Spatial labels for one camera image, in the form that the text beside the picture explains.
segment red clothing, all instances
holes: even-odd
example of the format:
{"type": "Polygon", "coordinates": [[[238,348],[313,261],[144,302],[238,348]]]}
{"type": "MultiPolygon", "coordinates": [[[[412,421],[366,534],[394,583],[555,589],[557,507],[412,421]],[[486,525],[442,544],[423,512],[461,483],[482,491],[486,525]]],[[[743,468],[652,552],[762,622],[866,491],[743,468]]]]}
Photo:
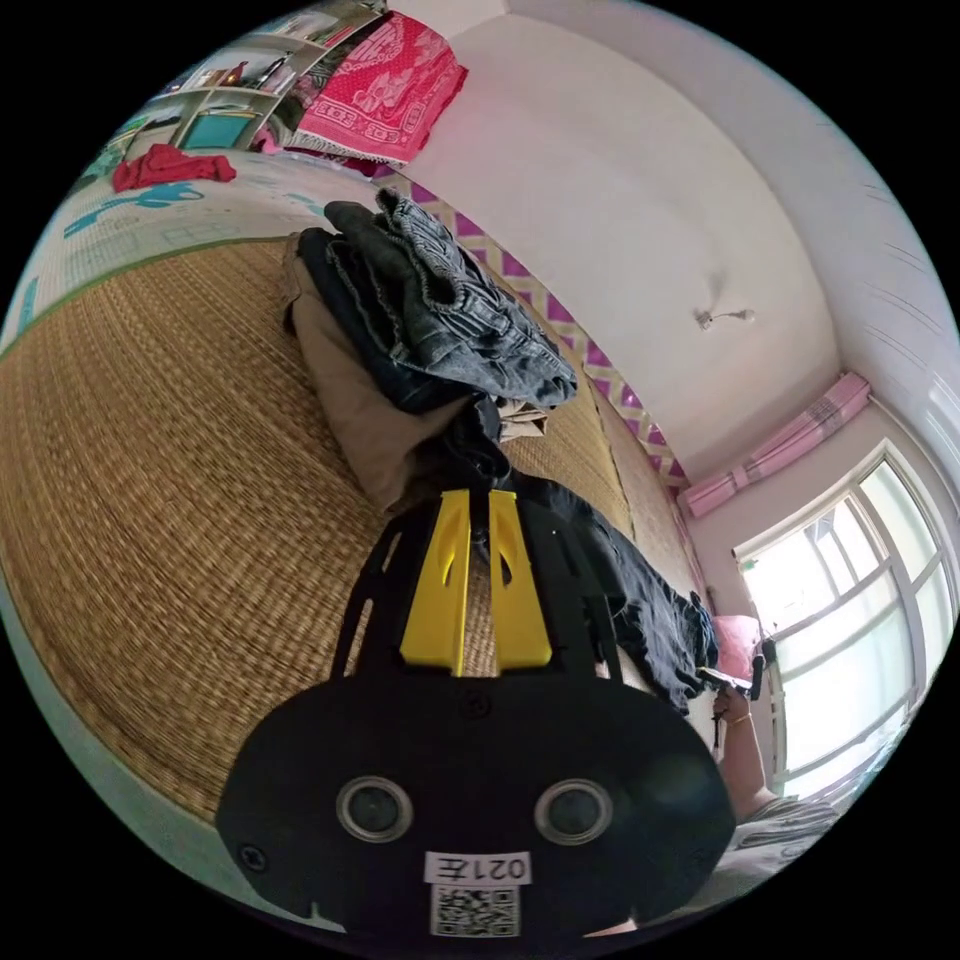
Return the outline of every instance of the red clothing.
{"type": "Polygon", "coordinates": [[[132,163],[123,162],[113,171],[113,189],[121,193],[180,180],[229,183],[236,175],[237,171],[224,156],[191,157],[169,143],[155,143],[142,157],[132,163]]]}

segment bookshelf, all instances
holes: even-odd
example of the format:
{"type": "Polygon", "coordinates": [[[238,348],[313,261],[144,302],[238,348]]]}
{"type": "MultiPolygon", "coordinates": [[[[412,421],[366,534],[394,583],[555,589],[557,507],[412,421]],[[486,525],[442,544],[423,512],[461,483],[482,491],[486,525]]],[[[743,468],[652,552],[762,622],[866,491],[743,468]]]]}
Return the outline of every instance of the bookshelf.
{"type": "MultiPolygon", "coordinates": [[[[182,87],[151,98],[143,113],[170,115],[179,111],[179,122],[169,123],[172,135],[166,142],[173,146],[247,150],[297,81],[357,30],[379,21],[385,12],[386,4],[373,0],[326,0],[218,50],[186,77],[182,87]],[[260,64],[249,69],[256,75],[281,58],[283,63],[269,73],[262,88],[242,82],[222,85],[227,69],[240,62],[259,60],[260,64]],[[229,66],[217,70],[213,65],[218,62],[229,66]]],[[[156,130],[154,127],[151,139],[156,130]]]]}

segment yellow plastic piece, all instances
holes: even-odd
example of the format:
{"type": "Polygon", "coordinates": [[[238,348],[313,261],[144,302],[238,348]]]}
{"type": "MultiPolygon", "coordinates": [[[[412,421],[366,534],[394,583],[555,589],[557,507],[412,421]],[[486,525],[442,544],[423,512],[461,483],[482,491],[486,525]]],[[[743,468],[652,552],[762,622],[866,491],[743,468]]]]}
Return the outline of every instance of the yellow plastic piece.
{"type": "Polygon", "coordinates": [[[470,565],[470,493],[443,494],[400,644],[404,662],[463,674],[463,630],[470,565]]]}
{"type": "Polygon", "coordinates": [[[490,494],[490,581],[498,669],[545,667],[553,650],[520,527],[517,495],[504,490],[490,494]],[[504,564],[509,583],[504,583],[504,564]]]}

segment camera lens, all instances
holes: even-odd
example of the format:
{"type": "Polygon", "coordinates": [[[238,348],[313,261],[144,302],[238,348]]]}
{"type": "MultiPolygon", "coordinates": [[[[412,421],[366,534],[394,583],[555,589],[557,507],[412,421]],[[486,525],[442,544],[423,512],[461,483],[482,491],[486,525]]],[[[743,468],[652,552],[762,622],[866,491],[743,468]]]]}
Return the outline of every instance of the camera lens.
{"type": "Polygon", "coordinates": [[[361,787],[351,798],[350,818],[361,830],[384,833],[400,819],[400,804],[383,787],[361,787]]]}
{"type": "Polygon", "coordinates": [[[589,780],[564,780],[543,792],[534,810],[540,833],[552,843],[589,843],[610,825],[613,803],[606,790],[589,780]]]}
{"type": "Polygon", "coordinates": [[[413,805],[393,781],[360,777],[340,791],[337,818],[358,840],[386,843],[406,833],[413,822],[413,805]]]}

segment label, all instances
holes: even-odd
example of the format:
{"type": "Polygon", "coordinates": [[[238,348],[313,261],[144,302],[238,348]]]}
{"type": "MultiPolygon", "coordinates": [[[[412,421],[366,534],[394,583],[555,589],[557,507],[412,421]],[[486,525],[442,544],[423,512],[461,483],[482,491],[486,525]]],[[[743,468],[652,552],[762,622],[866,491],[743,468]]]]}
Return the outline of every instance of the label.
{"type": "Polygon", "coordinates": [[[519,937],[520,888],[435,884],[430,933],[435,937],[519,937]]]}
{"type": "Polygon", "coordinates": [[[435,853],[427,851],[424,883],[444,887],[521,887],[533,883],[530,853],[435,853]]]}

